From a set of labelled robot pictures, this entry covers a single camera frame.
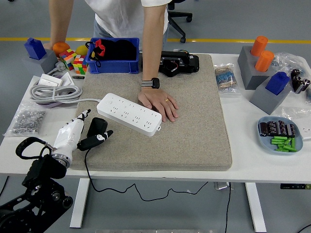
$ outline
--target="gray block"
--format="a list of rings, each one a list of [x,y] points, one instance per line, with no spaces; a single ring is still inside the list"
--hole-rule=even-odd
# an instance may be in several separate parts
[[[291,88],[287,85],[278,95],[275,95],[266,89],[269,80],[270,78],[256,88],[250,102],[270,115],[283,102]]]
[[[55,64],[58,62],[58,60],[54,51],[45,51],[47,53],[40,60],[30,58],[29,56],[22,58],[23,64],[32,75],[41,77],[42,74],[49,73],[52,69],[55,68]]]
[[[250,53],[251,49],[252,46],[243,46],[238,58],[245,90],[255,90],[268,77],[275,74],[271,66],[266,72],[260,72],[255,69],[259,57],[253,56]]]

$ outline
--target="blue plastic bin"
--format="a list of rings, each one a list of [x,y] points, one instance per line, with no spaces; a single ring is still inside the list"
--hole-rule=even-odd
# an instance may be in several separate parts
[[[91,74],[99,73],[131,73],[137,74],[139,72],[138,67],[138,55],[139,55],[139,38],[91,38],[91,42],[95,43],[99,39],[118,41],[120,39],[130,41],[136,47],[136,60],[105,60],[100,61],[101,67],[96,66],[95,60],[90,60],[89,55],[94,50],[94,44],[90,43],[86,55],[86,62],[88,63],[89,72]]]

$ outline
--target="rubik's cube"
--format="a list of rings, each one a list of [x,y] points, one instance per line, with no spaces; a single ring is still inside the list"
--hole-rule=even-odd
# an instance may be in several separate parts
[[[77,74],[86,74],[88,63],[86,57],[83,55],[77,55],[73,61],[73,67]]]
[[[65,52],[62,52],[61,54],[59,54],[60,60],[65,64],[65,66],[68,70],[74,69],[73,68],[73,61],[74,61],[76,56],[77,56],[77,54],[72,49],[68,49]]]

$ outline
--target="gray felt mat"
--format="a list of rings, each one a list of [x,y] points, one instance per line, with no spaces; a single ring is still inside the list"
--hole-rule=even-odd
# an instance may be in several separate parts
[[[230,144],[215,81],[212,59],[198,54],[200,70],[172,78],[159,73],[161,88],[179,105],[175,123],[161,123],[161,130],[148,137],[97,113],[97,102],[80,102],[77,115],[91,109],[81,139],[86,138],[93,117],[104,118],[114,133],[91,149],[87,164],[100,171],[202,170],[224,171],[231,167]],[[114,93],[138,101],[142,73],[87,74],[81,99],[102,99]],[[85,169],[85,151],[73,152],[72,169]]]

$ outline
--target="desk leg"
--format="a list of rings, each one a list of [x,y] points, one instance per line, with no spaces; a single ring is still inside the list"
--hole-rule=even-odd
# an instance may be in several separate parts
[[[256,183],[245,183],[245,187],[255,232],[266,233],[267,230],[263,219]]]
[[[74,202],[70,228],[81,228],[82,226],[88,186],[89,186],[89,178],[81,178],[79,181],[76,200]]]

